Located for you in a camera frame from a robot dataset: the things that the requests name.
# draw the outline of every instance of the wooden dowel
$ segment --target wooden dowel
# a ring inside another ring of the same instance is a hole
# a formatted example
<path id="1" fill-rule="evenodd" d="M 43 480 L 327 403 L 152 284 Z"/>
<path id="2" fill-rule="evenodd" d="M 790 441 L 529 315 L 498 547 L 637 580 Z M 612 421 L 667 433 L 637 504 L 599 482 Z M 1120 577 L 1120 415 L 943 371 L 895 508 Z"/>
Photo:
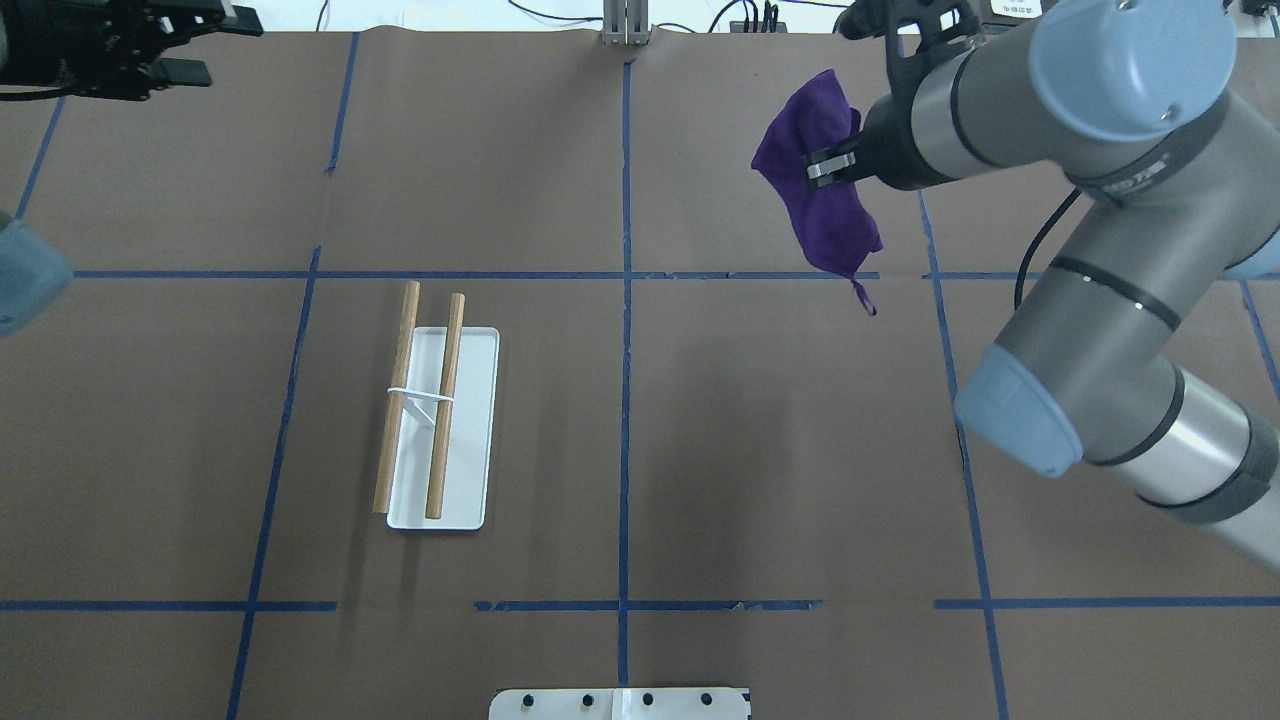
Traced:
<path id="1" fill-rule="evenodd" d="M 401 327 L 396 337 L 396 366 L 392 369 L 390 387 L 404 387 L 408 382 L 408 355 L 413 346 L 413 328 L 417 325 L 417 297 L 422 284 L 410 281 L 404 284 L 401 302 Z M 378 461 L 378 486 L 374 489 L 374 512 L 387 512 L 392 505 L 392 478 L 396 475 L 396 450 L 399 445 L 401 415 L 404 413 L 404 395 L 392 392 L 387 397 L 387 419 L 383 423 L 383 452 Z"/>
<path id="2" fill-rule="evenodd" d="M 462 346 L 462 310 L 466 297 L 454 292 L 449 299 L 449 327 L 444 333 L 444 365 L 440 369 L 440 395 L 453 397 L 458 382 L 458 350 Z M 449 461 L 449 427 L 454 402 L 440 402 L 435 411 L 435 439 L 431 443 L 431 473 L 426 483 L 426 519 L 439 520 L 444 509 L 444 468 Z"/>

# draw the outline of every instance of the blue tape line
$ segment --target blue tape line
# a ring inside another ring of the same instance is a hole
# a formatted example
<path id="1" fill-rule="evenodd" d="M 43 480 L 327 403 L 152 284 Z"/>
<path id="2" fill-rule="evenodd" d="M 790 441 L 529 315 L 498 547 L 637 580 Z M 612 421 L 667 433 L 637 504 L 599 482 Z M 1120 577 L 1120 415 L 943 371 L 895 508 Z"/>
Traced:
<path id="1" fill-rule="evenodd" d="M 306 270 L 76 270 L 79 279 L 303 279 Z"/>
<path id="2" fill-rule="evenodd" d="M 1280 607 L 1280 596 L 1235 597 L 1007 597 L 991 601 L 945 598 L 934 610 L 1084 610 L 1105 607 Z"/>
<path id="3" fill-rule="evenodd" d="M 617 612 L 616 600 L 499 600 L 474 603 L 476 612 Z M 820 600 L 631 600 L 627 612 L 806 612 Z"/>
<path id="4" fill-rule="evenodd" d="M 942 337 L 942 360 L 947 370 L 947 391 L 951 393 L 951 404 L 955 405 L 959 383 L 956 382 L 955 357 L 951 354 L 951 329 L 947 324 L 946 300 L 942 295 L 942 269 L 938 265 L 937 242 L 933 234 L 933 220 L 929 219 L 929 208 L 924 202 L 924 193 L 916 191 L 920 201 L 920 220 L 924 223 L 924 237 L 928 241 L 929 277 L 933 284 L 933 301 L 938 314 L 938 332 Z M 973 464 L 969 460 L 969 441 L 965 437 L 964 425 L 955 420 L 956 442 L 960 445 L 960 468 L 964 474 L 965 496 L 969 505 L 969 534 L 973 538 L 973 555 L 978 566 L 978 591 L 984 602 L 991 601 L 991 583 L 987 577 L 987 552 L 982 542 L 982 520 L 978 514 L 978 493 L 973 486 Z M 1009 700 L 1005 694 L 1005 670 L 1000 660 L 1000 639 L 996 634 L 996 614 L 989 606 L 983 607 L 983 620 L 987 626 L 987 651 L 991 656 L 991 675 L 996 691 L 996 710 L 1000 720 L 1009 720 Z"/>
<path id="5" fill-rule="evenodd" d="M 4 612 L 244 612 L 239 601 L 0 600 Z"/>
<path id="6" fill-rule="evenodd" d="M 640 272 L 632 275 L 637 281 L 846 281 L 841 275 L 820 272 L 682 272 L 664 273 L 660 270 Z M 854 273 L 859 281 L 878 281 L 879 273 Z"/>
<path id="7" fill-rule="evenodd" d="M 294 279 L 307 270 L 76 270 L 79 279 Z M 319 270 L 319 279 L 452 279 L 452 281 L 622 281 L 627 273 L 576 270 Z M 791 272 L 639 272 L 631 281 L 842 281 L 829 273 Z M 859 281 L 878 281 L 879 273 L 858 273 Z"/>
<path id="8" fill-rule="evenodd" d="M 321 279 L 621 281 L 623 273 L 536 270 L 321 270 Z"/>
<path id="9" fill-rule="evenodd" d="M 298 332 L 293 338 L 293 359 L 289 363 L 289 379 L 284 388 L 284 407 L 280 411 L 280 429 L 275 436 L 275 456 L 271 460 L 271 479 L 266 486 L 266 502 L 262 507 L 262 525 L 257 533 L 257 552 L 253 555 L 253 574 L 248 585 L 248 602 L 257 602 L 262 585 L 262 566 L 266 564 L 266 544 L 271 538 L 271 519 L 275 515 L 275 496 L 280 486 L 280 469 L 284 466 L 284 446 L 289 434 L 289 420 L 293 416 L 293 396 L 298 387 L 298 361 L 302 359 L 302 343 L 307 337 L 307 323 L 311 319 L 311 299 L 316 288 L 316 270 L 320 266 L 320 249 L 311 251 L 311 266 L 307 270 L 307 288 L 302 295 L 302 311 L 298 314 Z M 253 609 L 244 612 L 244 625 L 241 629 L 241 644 L 236 656 L 236 673 L 232 676 L 230 700 L 227 703 L 227 717 L 233 720 L 239 712 L 239 696 L 244 685 L 244 669 L 248 665 L 250 642 L 253 638 Z"/>
<path id="10" fill-rule="evenodd" d="M 241 624 L 241 644 L 236 653 L 236 674 L 232 675 L 232 693 L 227 701 L 227 720 L 236 720 L 239 715 L 239 696 L 244 689 L 244 669 L 248 666 L 248 644 L 253 638 L 253 611 L 244 612 L 244 621 Z"/>
<path id="11" fill-rule="evenodd" d="M 1262 329 L 1258 305 L 1253 300 L 1253 292 L 1249 291 L 1249 283 L 1244 281 L 1238 282 L 1240 283 L 1240 293 L 1244 295 L 1244 306 L 1249 311 L 1249 322 L 1253 323 L 1253 336 L 1258 338 L 1258 350 L 1262 351 L 1262 361 L 1266 364 L 1267 375 L 1271 378 L 1271 392 L 1275 393 L 1276 400 L 1280 400 L 1280 373 L 1276 373 L 1276 360 L 1271 354 L 1271 343 L 1267 342 L 1267 333 Z"/>
<path id="12" fill-rule="evenodd" d="M 0 612 L 244 612 L 251 603 L 201 600 L 0 600 Z M 259 602 L 256 612 L 337 612 L 337 602 Z"/>
<path id="13" fill-rule="evenodd" d="M 338 168 L 338 152 L 342 150 L 342 128 L 347 124 L 347 100 L 351 99 L 351 78 L 356 74 L 356 51 L 360 49 L 360 33 L 351 33 L 351 49 L 347 50 L 347 77 L 342 81 L 342 100 L 338 102 L 338 122 L 333 126 L 333 151 L 324 172 L 333 173 Z"/>
<path id="14" fill-rule="evenodd" d="M 476 612 L 616 612 L 616 600 L 499 600 L 476 602 Z"/>
<path id="15" fill-rule="evenodd" d="M 1027 273 L 1027 279 L 1038 281 L 1044 275 L 1044 273 Z M 928 273 L 920 275 L 920 278 L 932 281 L 934 278 L 943 281 L 1016 281 L 1018 273 Z"/>
<path id="16" fill-rule="evenodd" d="M 59 97 L 58 102 L 54 104 L 54 113 L 49 117 L 49 126 L 45 127 L 45 137 L 40 141 L 40 151 L 36 152 L 36 161 L 31 164 L 31 174 L 27 176 L 27 187 L 22 191 L 22 200 L 18 201 L 18 209 L 14 210 L 14 218 L 22 219 L 27 214 L 27 204 L 31 202 L 31 193 L 36 191 L 36 179 L 40 178 L 40 168 L 45 165 L 45 155 L 49 152 L 49 143 L 54 141 L 54 128 L 58 127 L 58 119 L 63 117 L 63 105 L 67 104 L 67 96 Z"/>
<path id="17" fill-rule="evenodd" d="M 311 600 L 276 600 L 257 601 L 253 603 L 255 612 L 337 612 L 337 602 L 321 602 Z"/>
<path id="18" fill-rule="evenodd" d="M 632 600 L 636 612 L 808 612 L 820 606 L 820 600 Z"/>
<path id="19" fill-rule="evenodd" d="M 622 427 L 618 473 L 618 687 L 630 682 L 631 593 L 631 61 L 622 64 Z"/>

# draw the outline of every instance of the black cable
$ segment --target black cable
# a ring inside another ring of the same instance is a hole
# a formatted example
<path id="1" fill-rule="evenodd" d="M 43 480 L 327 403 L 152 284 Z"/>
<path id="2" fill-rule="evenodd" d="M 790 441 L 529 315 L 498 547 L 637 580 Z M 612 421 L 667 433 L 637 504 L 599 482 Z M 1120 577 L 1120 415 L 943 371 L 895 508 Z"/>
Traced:
<path id="1" fill-rule="evenodd" d="M 760 6 L 755 4 L 755 0 L 742 0 L 742 32 L 760 32 L 759 24 Z"/>
<path id="2" fill-rule="evenodd" d="M 716 32 L 716 23 L 718 23 L 719 19 L 724 17 L 724 13 L 727 13 L 730 8 L 737 5 L 742 0 L 728 0 L 728 3 L 726 3 L 724 6 L 721 8 L 721 12 L 716 13 L 716 18 L 712 20 L 712 27 L 707 28 L 707 32 Z"/>
<path id="3" fill-rule="evenodd" d="M 329 0 L 324 0 L 324 5 L 320 5 L 320 14 L 316 15 L 316 32 L 320 32 L 320 20 L 324 19 L 324 13 L 328 9 L 329 9 Z"/>
<path id="4" fill-rule="evenodd" d="M 513 8 L 518 8 L 518 9 L 524 10 L 524 12 L 529 13 L 530 15 L 539 17 L 539 18 L 547 18 L 548 20 L 566 20 L 566 22 L 571 22 L 571 23 L 589 23 L 589 22 L 593 22 L 593 20 L 603 20 L 604 19 L 604 18 L 562 18 L 561 15 L 548 15 L 547 13 L 539 13 L 538 10 L 532 10 L 530 8 L 526 8 L 526 6 L 521 5 L 520 3 L 516 3 L 516 0 L 507 0 L 507 4 L 511 5 L 511 6 L 513 6 Z"/>
<path id="5" fill-rule="evenodd" d="M 1027 270 L 1032 266 L 1032 258 L 1036 255 L 1036 251 L 1039 250 L 1044 238 L 1048 237 L 1048 231 L 1053 229 L 1053 225 L 1062 219 L 1062 215 L 1066 214 L 1066 211 L 1071 208 L 1071 204 L 1075 202 L 1075 199 L 1079 196 L 1080 188 L 1076 187 L 1071 190 L 1071 193 L 1066 196 L 1066 200 L 1064 200 L 1057 206 L 1057 210 L 1053 210 L 1053 214 L 1044 220 L 1043 225 L 1041 225 L 1041 232 L 1036 233 L 1036 238 L 1032 240 L 1032 243 L 1027 246 L 1027 254 L 1023 255 L 1023 263 L 1018 265 L 1018 281 L 1014 283 L 1014 310 L 1018 310 L 1018 307 L 1023 304 L 1023 286 L 1027 284 Z"/>
<path id="6" fill-rule="evenodd" d="M 817 5 L 819 8 L 840 8 L 841 10 L 844 10 L 845 8 L 849 8 L 847 4 L 845 4 L 845 5 L 835 5 L 832 3 L 814 3 L 813 0 L 776 0 L 776 1 L 777 3 L 791 3 L 792 5 Z"/>
<path id="7" fill-rule="evenodd" d="M 23 102 L 27 100 L 52 100 L 73 92 L 79 92 L 81 86 L 55 87 L 52 90 L 33 90 L 31 92 L 0 92 L 0 102 Z"/>

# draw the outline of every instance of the purple cloth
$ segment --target purple cloth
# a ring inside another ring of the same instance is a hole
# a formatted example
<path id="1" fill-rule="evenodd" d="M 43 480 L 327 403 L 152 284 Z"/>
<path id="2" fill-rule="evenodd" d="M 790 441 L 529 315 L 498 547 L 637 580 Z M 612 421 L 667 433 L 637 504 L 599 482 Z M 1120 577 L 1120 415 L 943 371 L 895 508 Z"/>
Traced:
<path id="1" fill-rule="evenodd" d="M 867 255 L 881 251 L 879 229 L 863 209 L 851 182 L 809 190 L 804 156 L 838 143 L 858 132 L 861 115 L 849 106 L 836 70 L 810 79 L 787 100 L 755 151 L 751 168 L 769 181 L 791 215 L 809 264 L 849 278 L 870 315 L 876 304 L 854 273 Z"/>

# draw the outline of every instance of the white tray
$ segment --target white tray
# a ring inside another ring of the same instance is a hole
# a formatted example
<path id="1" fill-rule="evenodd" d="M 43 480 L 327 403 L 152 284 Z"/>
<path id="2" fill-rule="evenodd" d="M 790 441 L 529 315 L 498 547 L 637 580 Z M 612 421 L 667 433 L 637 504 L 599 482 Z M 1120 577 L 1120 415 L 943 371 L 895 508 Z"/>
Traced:
<path id="1" fill-rule="evenodd" d="M 406 387 L 420 392 L 440 391 L 444 357 L 444 328 L 416 328 L 410 351 Z M 498 331 L 462 328 L 458 347 L 458 380 L 454 391 L 449 456 L 444 471 L 444 503 L 439 520 L 428 520 L 426 480 L 431 465 L 435 428 L 410 415 L 401 418 L 387 524 L 399 530 L 477 530 L 484 525 L 489 491 L 489 445 L 493 439 L 493 406 L 498 386 Z M 415 402 L 410 397 L 404 404 Z M 419 405 L 435 416 L 434 402 Z"/>

